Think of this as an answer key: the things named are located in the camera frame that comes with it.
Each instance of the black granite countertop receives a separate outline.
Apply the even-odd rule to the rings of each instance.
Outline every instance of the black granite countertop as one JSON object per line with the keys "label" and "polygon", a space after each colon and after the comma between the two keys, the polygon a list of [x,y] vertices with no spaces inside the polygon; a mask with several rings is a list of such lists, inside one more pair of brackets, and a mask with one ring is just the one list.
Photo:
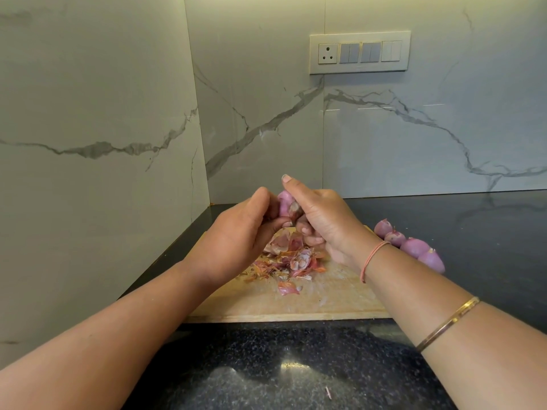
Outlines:
{"label": "black granite countertop", "polygon": [[[364,224],[387,217],[408,237],[429,241],[449,279],[547,332],[547,191],[351,199],[348,204]],[[183,259],[227,207],[207,209],[128,292]],[[357,320],[182,325],[124,408],[455,406],[392,320]]]}

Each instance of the wall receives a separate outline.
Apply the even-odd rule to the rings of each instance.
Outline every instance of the wall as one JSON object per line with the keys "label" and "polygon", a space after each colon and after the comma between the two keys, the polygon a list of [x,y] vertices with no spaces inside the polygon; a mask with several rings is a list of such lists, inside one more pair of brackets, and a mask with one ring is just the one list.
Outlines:
{"label": "wall", "polygon": [[[213,203],[547,187],[547,0],[186,1]],[[394,30],[408,71],[307,74],[310,34]]]}
{"label": "wall", "polygon": [[0,367],[209,205],[184,0],[0,0]]}

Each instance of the gold bangle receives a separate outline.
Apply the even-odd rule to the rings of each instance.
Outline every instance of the gold bangle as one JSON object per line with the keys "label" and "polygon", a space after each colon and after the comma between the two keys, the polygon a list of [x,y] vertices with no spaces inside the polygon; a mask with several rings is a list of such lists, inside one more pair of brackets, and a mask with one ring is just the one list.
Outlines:
{"label": "gold bangle", "polygon": [[444,334],[448,328],[450,328],[452,325],[454,325],[456,322],[458,322],[465,314],[467,314],[470,310],[472,310],[477,304],[480,302],[480,299],[474,296],[470,300],[468,300],[466,303],[464,303],[455,313],[452,315],[452,317],[448,318],[448,321],[443,323],[442,325],[439,325],[436,330],[434,330],[426,339],[421,341],[420,344],[416,347],[418,352],[424,351],[428,346],[430,346],[434,340],[439,338],[442,334]]}

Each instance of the cutting board edge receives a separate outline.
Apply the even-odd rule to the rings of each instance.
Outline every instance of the cutting board edge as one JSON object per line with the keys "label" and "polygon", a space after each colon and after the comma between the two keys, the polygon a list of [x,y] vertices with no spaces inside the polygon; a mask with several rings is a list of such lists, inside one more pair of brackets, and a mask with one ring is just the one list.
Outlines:
{"label": "cutting board edge", "polygon": [[185,324],[228,324],[228,323],[257,323],[257,322],[284,322],[284,321],[338,321],[344,319],[379,319],[391,318],[385,309],[368,310],[344,313],[310,313],[310,314],[268,314],[268,315],[227,315],[192,317],[184,321]]}

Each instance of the person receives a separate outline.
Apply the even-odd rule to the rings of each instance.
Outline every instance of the person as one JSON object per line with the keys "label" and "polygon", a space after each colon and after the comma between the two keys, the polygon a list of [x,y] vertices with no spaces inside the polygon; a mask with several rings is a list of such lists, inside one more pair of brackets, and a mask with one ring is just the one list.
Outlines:
{"label": "person", "polygon": [[[458,408],[545,408],[547,336],[487,303],[469,303],[465,289],[380,247],[336,192],[287,175],[282,182],[304,209],[297,229],[306,242],[356,273],[366,266],[366,283],[415,345],[446,324],[422,353]],[[0,407],[121,408],[164,340],[289,221],[278,211],[277,198],[260,188],[220,214],[184,260],[2,370]],[[465,305],[454,324],[450,317]]]}

